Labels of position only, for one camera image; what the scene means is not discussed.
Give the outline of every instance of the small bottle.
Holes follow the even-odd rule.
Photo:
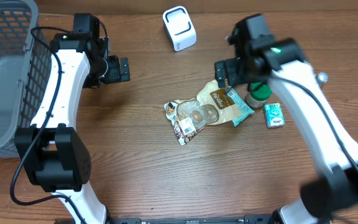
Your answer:
[[[266,100],[272,95],[272,90],[268,85],[262,83],[253,83],[250,86],[250,92],[246,96],[246,102],[253,108],[260,108]]]

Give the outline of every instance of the wooden table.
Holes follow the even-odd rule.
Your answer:
[[[315,178],[308,149],[283,107],[286,125],[267,129],[257,111],[237,128],[207,127],[180,146],[163,104],[194,97],[214,79],[214,62],[233,57],[225,36],[251,15],[193,14],[195,46],[175,53],[161,15],[100,16],[113,53],[128,57],[131,81],[83,90],[78,133],[91,153],[91,184],[113,217],[233,217],[271,213],[299,197]],[[329,74],[324,93],[358,142],[358,11],[265,14],[277,39],[293,37],[316,72]],[[40,16],[41,26],[72,29],[71,16]],[[53,32],[45,31],[48,39]],[[245,86],[237,88],[245,96]],[[276,96],[269,102],[280,101]],[[52,223],[70,215],[58,200],[14,204],[9,184],[18,159],[0,159],[0,223]],[[48,194],[19,177],[16,194]],[[340,213],[358,223],[358,206]]]

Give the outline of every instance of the brown label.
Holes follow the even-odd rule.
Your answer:
[[[228,106],[234,105],[234,101],[232,100],[232,98],[226,95],[225,89],[218,89],[210,93],[210,95],[219,109],[224,109]]]

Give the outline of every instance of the wooden tabletop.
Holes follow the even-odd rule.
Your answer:
[[[267,129],[258,110],[238,127],[208,126],[180,146],[163,104],[188,100],[214,79],[214,62],[234,56],[224,40],[252,13],[192,14],[197,43],[175,53],[161,15],[100,16],[113,54],[128,57],[131,81],[83,90],[77,131],[91,153],[91,185],[114,218],[238,217],[272,213],[299,197],[299,184],[316,177],[308,148],[288,110],[286,125]],[[358,11],[265,14],[277,39],[293,37],[324,93],[358,142]],[[41,26],[72,29],[71,16],[40,16]],[[47,38],[52,31],[45,31]],[[237,87],[245,96],[245,86]],[[280,102],[273,96],[269,102]],[[11,201],[18,159],[0,159],[0,223],[52,223],[69,218],[58,200],[30,207]],[[21,200],[48,195],[22,173]],[[340,213],[358,223],[358,206]]]

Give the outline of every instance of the snack bag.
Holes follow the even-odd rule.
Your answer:
[[[180,145],[184,146],[207,125],[222,124],[235,119],[234,125],[252,111],[231,89],[226,93],[216,80],[205,85],[191,100],[175,100],[164,105],[165,114],[172,122]]]

